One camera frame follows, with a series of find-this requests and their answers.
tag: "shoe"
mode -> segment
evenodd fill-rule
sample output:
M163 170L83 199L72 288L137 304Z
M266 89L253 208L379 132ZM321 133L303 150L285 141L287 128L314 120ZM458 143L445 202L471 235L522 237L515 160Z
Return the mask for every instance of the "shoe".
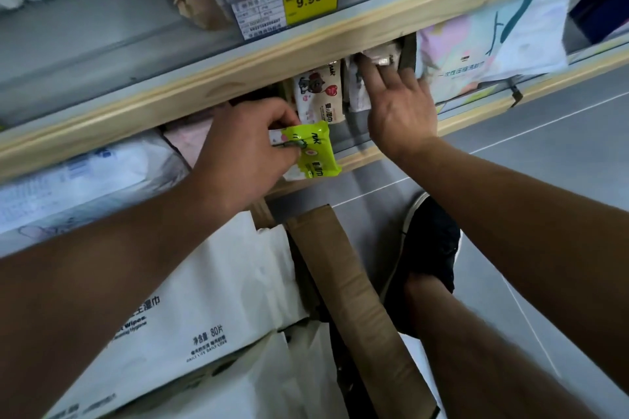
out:
M404 283L411 272L433 275L450 293L454 291L454 262L461 240L461 229L452 217L429 193L421 194L406 216L400 255L380 297L397 331L412 331L404 298Z

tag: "hand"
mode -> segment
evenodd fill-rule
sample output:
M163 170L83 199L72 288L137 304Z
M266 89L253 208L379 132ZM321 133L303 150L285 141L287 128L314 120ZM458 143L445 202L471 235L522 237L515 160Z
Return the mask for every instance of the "hand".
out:
M358 69L371 100L369 134L393 162L416 152L436 137L436 108L428 84L405 68L377 67L366 56L357 57Z
M298 147L273 147L269 126L299 124L286 101L272 97L245 101L217 110L212 129L190 178L197 193L207 198L208 209L224 209L227 219L263 197L290 166Z

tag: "green wet wipes package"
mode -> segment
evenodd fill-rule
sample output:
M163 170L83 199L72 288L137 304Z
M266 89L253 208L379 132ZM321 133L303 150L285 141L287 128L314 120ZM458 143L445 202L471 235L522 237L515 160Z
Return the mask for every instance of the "green wet wipes package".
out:
M332 144L330 143L330 129L326 121L315 124L301 124L280 129L280 136L271 135L274 145L296 145L301 149L301 155L285 175L287 181L311 179L313 177L334 177L339 175L341 168L334 159Z

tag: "price tag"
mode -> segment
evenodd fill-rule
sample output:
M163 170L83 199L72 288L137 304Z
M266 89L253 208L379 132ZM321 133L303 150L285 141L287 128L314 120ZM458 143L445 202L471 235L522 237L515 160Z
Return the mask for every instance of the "price tag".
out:
M240 32L251 40L334 11L338 0L246 0L232 4Z

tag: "gray tile floor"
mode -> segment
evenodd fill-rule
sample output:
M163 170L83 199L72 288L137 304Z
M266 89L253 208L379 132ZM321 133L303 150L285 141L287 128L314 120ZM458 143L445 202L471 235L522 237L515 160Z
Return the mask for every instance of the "gray tile floor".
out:
M629 210L629 67L564 89L446 139L456 147L570 191ZM331 204L378 288L421 187L390 161L274 200L278 221ZM518 344L602 417L626 418L629 397L518 294L464 240L455 296Z

